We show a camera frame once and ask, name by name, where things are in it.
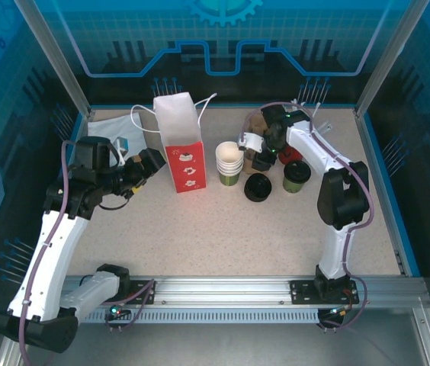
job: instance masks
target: countertop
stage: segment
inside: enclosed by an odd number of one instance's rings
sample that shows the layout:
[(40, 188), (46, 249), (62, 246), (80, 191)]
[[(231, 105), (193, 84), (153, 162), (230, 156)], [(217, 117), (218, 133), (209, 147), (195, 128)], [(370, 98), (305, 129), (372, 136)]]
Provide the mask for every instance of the countertop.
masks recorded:
[[(176, 194), (165, 165), (130, 203), (118, 211), (97, 209), (79, 240), (68, 275), (86, 275), (104, 264), (122, 265), (132, 275), (272, 276), (313, 275), (323, 253), (326, 226), (316, 209), (321, 178), (297, 194), (282, 187), (283, 165), (271, 168), (273, 190), (262, 203), (249, 201), (241, 173), (233, 187), (220, 184), (215, 148), (235, 141), (249, 109), (207, 109), (201, 120), (207, 188)], [(98, 110), (95, 120), (128, 114)], [(141, 112), (143, 126), (156, 129), (153, 116)], [(329, 120), (324, 137), (350, 160), (366, 160), (351, 109), (321, 109), (318, 127)], [(160, 148), (158, 134), (145, 133), (147, 146)], [(370, 174), (376, 213), (373, 223), (355, 234), (349, 268), (360, 275), (398, 275), (390, 236)], [(106, 197), (115, 206), (121, 197)]]

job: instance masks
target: robotic arm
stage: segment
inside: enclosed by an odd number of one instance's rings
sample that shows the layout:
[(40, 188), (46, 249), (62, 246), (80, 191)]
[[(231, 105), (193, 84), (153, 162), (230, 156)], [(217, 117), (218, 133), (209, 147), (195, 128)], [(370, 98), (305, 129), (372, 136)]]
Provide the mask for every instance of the robotic arm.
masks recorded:
[[(363, 162), (351, 162), (327, 143), (318, 131), (310, 130), (310, 117), (303, 111), (288, 113), (281, 105), (273, 105), (263, 108), (262, 115), (268, 125), (263, 139), (251, 136), (251, 133), (244, 133), (243, 141), (239, 139), (241, 149), (250, 148), (257, 152), (256, 164), (253, 163), (252, 167), (273, 165), (277, 154), (291, 146), (322, 177), (317, 208), (327, 230), (314, 284), (320, 299), (331, 301), (333, 297), (340, 296), (344, 289), (349, 289), (350, 278), (342, 263), (345, 237), (369, 210), (364, 192), (340, 161), (348, 164), (368, 188), (367, 166)], [(350, 235), (347, 250), (351, 248), (354, 231)]]
[[(165, 164), (161, 153), (145, 149), (123, 166), (110, 167), (110, 153), (119, 161), (109, 139), (87, 136), (77, 142), (74, 163), (69, 167), (69, 196), (66, 212), (43, 254), (32, 285), (27, 310), (27, 344), (64, 352), (75, 337), (79, 322), (103, 302), (122, 300), (130, 293), (130, 275), (126, 268), (102, 265), (93, 277), (72, 293), (61, 297), (66, 272), (81, 234), (103, 196), (115, 194), (129, 200), (135, 189)], [(0, 313), (0, 333), (18, 340), (18, 327), (30, 273), (46, 237), (60, 215), (63, 180), (47, 189), (42, 227), (37, 247), (24, 281), (7, 311)]]

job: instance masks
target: stack of paper cups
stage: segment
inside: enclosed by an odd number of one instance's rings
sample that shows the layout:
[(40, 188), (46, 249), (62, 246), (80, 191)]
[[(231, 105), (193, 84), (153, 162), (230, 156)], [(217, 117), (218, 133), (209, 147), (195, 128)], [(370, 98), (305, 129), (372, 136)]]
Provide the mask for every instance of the stack of paper cups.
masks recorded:
[(234, 185), (239, 180), (244, 165), (244, 152), (239, 150), (237, 143), (227, 141), (217, 146), (217, 169), (223, 185)]

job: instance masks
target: black cup lid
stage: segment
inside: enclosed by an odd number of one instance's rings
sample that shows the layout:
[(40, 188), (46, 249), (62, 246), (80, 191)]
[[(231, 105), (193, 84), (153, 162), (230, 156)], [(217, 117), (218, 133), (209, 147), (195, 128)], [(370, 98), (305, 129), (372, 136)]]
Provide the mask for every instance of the black cup lid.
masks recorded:
[(272, 185), (268, 177), (255, 173), (247, 179), (244, 186), (245, 196), (253, 202), (262, 202), (271, 193)]
[(289, 162), (284, 167), (284, 176), (292, 183), (300, 185), (306, 183), (310, 179), (311, 175), (312, 171), (310, 170), (310, 167), (301, 160)]

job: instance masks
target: dark green cup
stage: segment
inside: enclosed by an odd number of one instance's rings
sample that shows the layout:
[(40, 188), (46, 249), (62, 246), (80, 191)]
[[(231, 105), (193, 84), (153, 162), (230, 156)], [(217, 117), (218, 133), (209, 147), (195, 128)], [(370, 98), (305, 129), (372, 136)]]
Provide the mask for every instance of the dark green cup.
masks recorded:
[(312, 171), (305, 162), (295, 160), (284, 167), (283, 188), (286, 192), (297, 193), (308, 182)]
[(220, 173), (220, 172), (218, 173), (218, 176), (220, 177), (220, 182), (223, 185), (227, 185), (227, 186), (237, 184), (237, 182), (239, 181), (239, 175), (240, 175), (240, 173), (237, 175), (234, 175), (233, 177), (226, 177), (222, 173)]

